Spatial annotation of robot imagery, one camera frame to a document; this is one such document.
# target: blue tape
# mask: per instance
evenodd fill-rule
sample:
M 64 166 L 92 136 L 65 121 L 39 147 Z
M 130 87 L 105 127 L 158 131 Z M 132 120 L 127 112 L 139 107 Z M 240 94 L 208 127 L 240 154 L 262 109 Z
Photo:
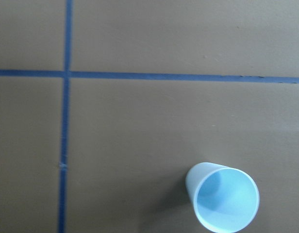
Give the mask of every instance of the blue tape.
M 178 80 L 213 82 L 249 82 L 249 83 L 299 83 L 299 78 L 261 77 L 261 76 L 221 76 L 198 74 L 150 74 L 150 73 L 113 73 L 72 71 L 72 78 L 91 79 L 139 79 L 139 80 Z
M 68 120 L 69 120 L 68 113 L 69 113 L 69 93 L 70 93 L 69 69 L 70 69 L 70 60 L 71 60 L 72 4 L 73 4 L 72 0 L 66 0 L 58 233 L 65 232 L 65 222 L 66 222 L 67 147 L 68 147 Z
M 63 71 L 54 70 L 18 70 L 18 69 L 0 69 L 0 76 L 26 76 L 26 77 L 63 77 Z

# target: horizontal blue line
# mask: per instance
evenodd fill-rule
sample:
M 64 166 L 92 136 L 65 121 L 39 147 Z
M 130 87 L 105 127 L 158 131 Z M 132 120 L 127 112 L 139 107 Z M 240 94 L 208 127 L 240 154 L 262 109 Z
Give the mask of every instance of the horizontal blue line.
M 262 76 L 221 76 L 198 74 L 150 74 L 150 73 L 112 73 L 72 71 L 73 78 L 92 79 L 140 79 L 140 80 L 179 80 L 179 81 L 214 81 L 214 82 L 250 82 L 250 83 L 299 83 L 299 78 L 262 77 Z
M 63 71 L 0 69 L 0 76 L 63 77 Z

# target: vertical blue line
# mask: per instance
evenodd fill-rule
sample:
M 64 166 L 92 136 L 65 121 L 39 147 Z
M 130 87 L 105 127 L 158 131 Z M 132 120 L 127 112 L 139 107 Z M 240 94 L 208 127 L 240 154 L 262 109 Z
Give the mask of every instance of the vertical blue line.
M 66 221 L 66 180 L 67 180 L 68 117 L 69 117 L 68 113 L 69 113 L 69 92 L 70 92 L 72 4 L 73 4 L 72 0 L 66 0 L 58 233 L 65 232 L 65 221 Z

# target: white cup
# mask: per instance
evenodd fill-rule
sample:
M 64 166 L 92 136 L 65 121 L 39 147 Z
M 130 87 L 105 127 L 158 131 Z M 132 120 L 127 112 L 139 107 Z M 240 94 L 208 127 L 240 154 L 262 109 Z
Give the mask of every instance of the white cup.
M 259 206 L 254 180 L 236 168 L 212 163 L 193 166 L 186 188 L 199 222 L 215 233 L 234 233 L 250 224 Z

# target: cup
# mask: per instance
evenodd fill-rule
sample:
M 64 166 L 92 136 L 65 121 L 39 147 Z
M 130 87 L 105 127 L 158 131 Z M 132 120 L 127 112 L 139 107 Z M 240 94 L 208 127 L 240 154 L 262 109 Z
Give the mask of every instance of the cup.
M 186 188 L 196 217 L 215 233 L 234 233 L 250 224 L 259 206 L 259 192 L 245 172 L 200 163 L 186 176 Z

